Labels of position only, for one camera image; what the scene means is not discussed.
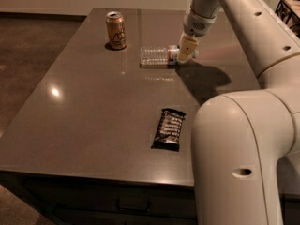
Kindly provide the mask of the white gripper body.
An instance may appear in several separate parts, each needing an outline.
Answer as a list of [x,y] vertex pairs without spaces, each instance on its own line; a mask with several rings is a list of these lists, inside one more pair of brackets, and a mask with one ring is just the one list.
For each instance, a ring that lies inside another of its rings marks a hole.
[[191,7],[187,9],[183,20],[183,30],[187,35],[200,38],[210,31],[217,12],[214,8],[205,9],[204,12],[206,15],[199,15]]

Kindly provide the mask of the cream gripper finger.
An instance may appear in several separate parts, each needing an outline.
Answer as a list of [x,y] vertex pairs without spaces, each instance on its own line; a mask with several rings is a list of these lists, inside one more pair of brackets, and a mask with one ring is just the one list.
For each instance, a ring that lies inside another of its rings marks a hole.
[[178,61],[180,63],[186,62],[190,58],[198,56],[196,48],[198,47],[198,39],[186,33],[182,33],[179,42]]

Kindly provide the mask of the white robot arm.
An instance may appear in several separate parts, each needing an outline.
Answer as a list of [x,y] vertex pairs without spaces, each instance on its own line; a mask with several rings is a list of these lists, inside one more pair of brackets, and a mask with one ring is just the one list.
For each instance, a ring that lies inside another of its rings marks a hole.
[[277,165],[299,149],[300,44],[263,0],[192,0],[180,56],[225,12],[260,87],[207,100],[191,135],[199,225],[283,225]]

